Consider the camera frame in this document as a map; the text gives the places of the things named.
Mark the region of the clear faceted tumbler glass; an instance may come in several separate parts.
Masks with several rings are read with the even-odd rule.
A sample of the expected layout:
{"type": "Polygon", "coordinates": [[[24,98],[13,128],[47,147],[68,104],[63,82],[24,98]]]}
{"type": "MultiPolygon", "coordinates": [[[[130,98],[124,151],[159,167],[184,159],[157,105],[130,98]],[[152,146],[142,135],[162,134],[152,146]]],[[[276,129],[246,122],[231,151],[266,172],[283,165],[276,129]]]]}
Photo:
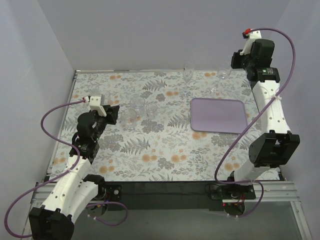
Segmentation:
{"type": "Polygon", "coordinates": [[[133,130],[137,126],[137,112],[134,109],[125,109],[121,113],[121,125],[125,130],[133,130]]]}

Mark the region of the clear wine glass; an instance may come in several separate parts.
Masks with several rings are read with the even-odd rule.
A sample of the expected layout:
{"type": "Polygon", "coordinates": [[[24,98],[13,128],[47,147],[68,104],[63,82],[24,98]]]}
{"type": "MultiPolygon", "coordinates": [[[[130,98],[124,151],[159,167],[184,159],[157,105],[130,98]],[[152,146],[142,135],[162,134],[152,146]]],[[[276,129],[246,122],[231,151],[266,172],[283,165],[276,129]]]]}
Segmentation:
{"type": "Polygon", "coordinates": [[[222,94],[226,80],[229,78],[230,74],[230,67],[220,67],[216,74],[217,80],[213,82],[213,87],[210,89],[210,92],[213,94],[222,94]]]}

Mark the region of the clear tall tumbler glass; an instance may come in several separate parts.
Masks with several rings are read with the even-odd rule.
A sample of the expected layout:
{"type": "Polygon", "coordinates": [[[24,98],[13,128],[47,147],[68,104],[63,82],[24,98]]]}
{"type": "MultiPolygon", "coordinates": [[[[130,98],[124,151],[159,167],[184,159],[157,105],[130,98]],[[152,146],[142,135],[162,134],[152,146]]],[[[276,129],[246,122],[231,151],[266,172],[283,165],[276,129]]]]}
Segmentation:
{"type": "Polygon", "coordinates": [[[145,99],[140,96],[134,96],[129,102],[130,107],[134,109],[140,117],[145,114],[145,104],[145,99]]]}

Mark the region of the clear champagne flute glass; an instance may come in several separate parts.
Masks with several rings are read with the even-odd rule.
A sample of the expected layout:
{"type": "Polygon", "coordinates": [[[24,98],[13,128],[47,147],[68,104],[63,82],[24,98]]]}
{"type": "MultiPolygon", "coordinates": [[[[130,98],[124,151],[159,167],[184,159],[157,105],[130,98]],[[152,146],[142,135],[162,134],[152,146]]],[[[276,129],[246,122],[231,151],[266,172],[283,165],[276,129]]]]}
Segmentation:
{"type": "Polygon", "coordinates": [[[190,81],[193,78],[194,75],[194,69],[195,69],[195,65],[192,61],[188,61],[184,64],[183,67],[183,88],[181,90],[181,94],[182,95],[187,95],[189,90],[188,90],[188,84],[190,83],[190,81]]]}

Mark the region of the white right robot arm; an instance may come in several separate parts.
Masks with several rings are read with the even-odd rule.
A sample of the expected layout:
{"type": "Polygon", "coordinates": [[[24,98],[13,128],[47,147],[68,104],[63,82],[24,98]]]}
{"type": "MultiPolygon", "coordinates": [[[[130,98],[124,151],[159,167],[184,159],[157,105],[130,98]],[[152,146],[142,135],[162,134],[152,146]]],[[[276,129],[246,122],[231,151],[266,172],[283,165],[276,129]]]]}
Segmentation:
{"type": "Polygon", "coordinates": [[[289,128],[281,97],[280,75],[271,67],[275,44],[268,39],[248,40],[244,49],[234,53],[233,69],[243,68],[260,113],[262,134],[248,149],[249,159],[231,177],[237,184],[251,185],[264,172],[286,165],[300,137],[289,128]]]}

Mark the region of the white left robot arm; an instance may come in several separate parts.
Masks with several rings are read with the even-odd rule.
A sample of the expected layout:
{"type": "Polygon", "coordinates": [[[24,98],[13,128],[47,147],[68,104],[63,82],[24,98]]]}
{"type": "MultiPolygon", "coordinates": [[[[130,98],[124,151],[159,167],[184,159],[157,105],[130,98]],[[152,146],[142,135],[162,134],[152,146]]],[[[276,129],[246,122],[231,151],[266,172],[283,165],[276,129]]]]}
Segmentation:
{"type": "Polygon", "coordinates": [[[93,106],[77,119],[65,172],[41,207],[33,207],[28,218],[35,240],[69,240],[75,222],[89,201],[102,194],[101,176],[86,176],[98,150],[98,140],[107,125],[115,125],[119,105],[93,106]]]}

